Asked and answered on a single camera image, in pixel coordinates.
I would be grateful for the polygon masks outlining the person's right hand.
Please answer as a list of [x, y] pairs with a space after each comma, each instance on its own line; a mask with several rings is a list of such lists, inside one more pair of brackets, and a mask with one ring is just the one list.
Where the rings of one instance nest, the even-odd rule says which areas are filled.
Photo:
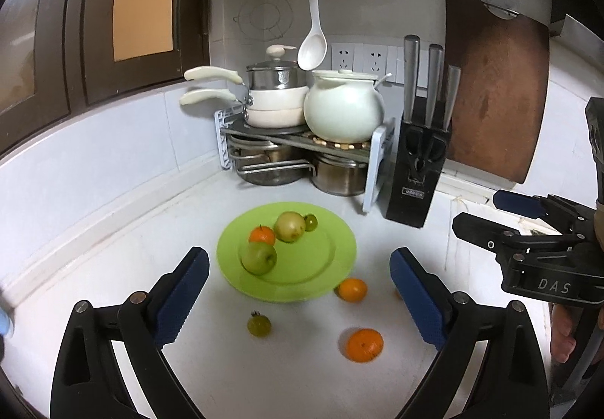
[[554, 305], [551, 312], [550, 352], [552, 358], [558, 363], [566, 363], [575, 346], [571, 312], [563, 305]]

